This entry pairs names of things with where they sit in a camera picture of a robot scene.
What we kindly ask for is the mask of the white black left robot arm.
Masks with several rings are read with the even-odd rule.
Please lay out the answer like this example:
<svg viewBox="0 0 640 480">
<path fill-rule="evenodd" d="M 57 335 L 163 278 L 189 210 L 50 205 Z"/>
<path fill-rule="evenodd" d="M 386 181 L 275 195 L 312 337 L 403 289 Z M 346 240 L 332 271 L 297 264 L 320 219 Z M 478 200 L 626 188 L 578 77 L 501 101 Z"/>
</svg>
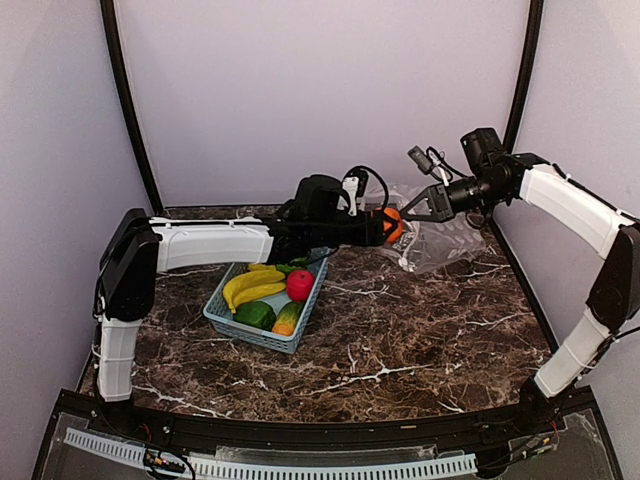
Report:
<svg viewBox="0 0 640 480">
<path fill-rule="evenodd" d="M 325 220 L 253 218 L 171 220 L 128 211 L 99 262 L 93 315 L 100 324 L 97 391 L 103 421 L 120 436 L 141 427 L 130 406 L 131 371 L 142 320 L 154 304 L 159 272 L 225 263 L 286 264 L 316 248 L 373 247 L 386 240 L 382 211 Z"/>
</svg>

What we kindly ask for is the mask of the red toy apple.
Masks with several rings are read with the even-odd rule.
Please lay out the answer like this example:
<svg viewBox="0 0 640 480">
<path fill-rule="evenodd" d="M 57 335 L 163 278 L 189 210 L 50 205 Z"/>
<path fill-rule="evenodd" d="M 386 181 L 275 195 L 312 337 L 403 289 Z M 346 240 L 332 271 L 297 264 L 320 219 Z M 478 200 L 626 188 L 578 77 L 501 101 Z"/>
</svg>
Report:
<svg viewBox="0 0 640 480">
<path fill-rule="evenodd" d="M 308 270 L 295 270 L 287 277 L 286 292 L 291 301 L 306 302 L 315 284 L 315 276 Z"/>
</svg>

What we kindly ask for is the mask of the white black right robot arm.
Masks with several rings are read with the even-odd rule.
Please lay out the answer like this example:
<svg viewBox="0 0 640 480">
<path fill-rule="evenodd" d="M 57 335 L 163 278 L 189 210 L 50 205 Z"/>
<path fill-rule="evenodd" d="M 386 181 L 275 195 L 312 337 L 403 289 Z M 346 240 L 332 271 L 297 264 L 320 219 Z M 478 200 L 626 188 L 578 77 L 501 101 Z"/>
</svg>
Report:
<svg viewBox="0 0 640 480">
<path fill-rule="evenodd" d="M 511 410 L 511 426 L 530 434 L 549 416 L 545 399 L 558 396 L 594 368 L 599 356 L 622 336 L 622 326 L 638 313 L 639 221 L 534 154 L 494 151 L 472 157 L 470 165 L 472 175 L 425 188 L 401 210 L 401 217 L 444 223 L 459 213 L 518 199 L 558 220 L 604 261 L 581 319 L 534 375 L 535 395 Z"/>
</svg>

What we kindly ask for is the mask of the orange toy orange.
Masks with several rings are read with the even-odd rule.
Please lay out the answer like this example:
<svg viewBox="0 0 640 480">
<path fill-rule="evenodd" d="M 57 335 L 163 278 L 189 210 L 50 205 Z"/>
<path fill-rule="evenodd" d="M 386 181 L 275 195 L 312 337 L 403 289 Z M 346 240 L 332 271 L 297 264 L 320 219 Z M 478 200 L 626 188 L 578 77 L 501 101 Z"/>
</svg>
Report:
<svg viewBox="0 0 640 480">
<path fill-rule="evenodd" d="M 392 207 L 386 207 L 384 210 L 384 233 L 386 235 L 386 243 L 389 245 L 398 241 L 404 233 L 404 223 L 400 212 Z"/>
</svg>

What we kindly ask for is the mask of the clear zip top bag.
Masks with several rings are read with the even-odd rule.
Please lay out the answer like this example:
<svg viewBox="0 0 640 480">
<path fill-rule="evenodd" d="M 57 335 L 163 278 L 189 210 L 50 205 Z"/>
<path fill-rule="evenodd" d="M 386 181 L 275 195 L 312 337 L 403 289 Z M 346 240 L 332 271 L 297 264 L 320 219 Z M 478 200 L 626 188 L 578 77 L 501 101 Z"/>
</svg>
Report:
<svg viewBox="0 0 640 480">
<path fill-rule="evenodd" d="M 388 206 L 398 211 L 416 197 L 420 187 L 390 184 Z M 367 210 L 380 206 L 384 192 L 380 186 L 369 186 L 364 196 Z M 373 251 L 386 257 L 405 272 L 423 274 L 435 271 L 459 260 L 473 260 L 486 248 L 478 230 L 471 228 L 464 214 L 445 223 L 403 222 L 403 233 L 393 244 Z"/>
</svg>

